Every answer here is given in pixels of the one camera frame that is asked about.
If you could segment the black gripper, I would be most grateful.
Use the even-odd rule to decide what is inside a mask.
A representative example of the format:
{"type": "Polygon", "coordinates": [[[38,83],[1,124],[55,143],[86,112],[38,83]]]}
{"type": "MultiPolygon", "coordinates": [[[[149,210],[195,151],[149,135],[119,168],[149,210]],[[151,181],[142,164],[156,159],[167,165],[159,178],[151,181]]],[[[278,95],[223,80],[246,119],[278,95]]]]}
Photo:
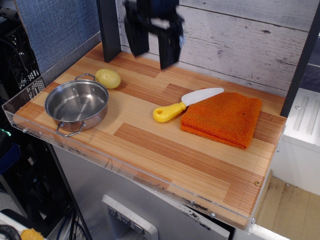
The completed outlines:
{"type": "Polygon", "coordinates": [[[125,0],[124,29],[131,53],[137,57],[149,51],[149,32],[158,33],[160,68],[179,61],[185,44],[184,19],[177,14],[179,0],[125,0]],[[166,20],[167,29],[152,24],[152,19],[166,20]]]}

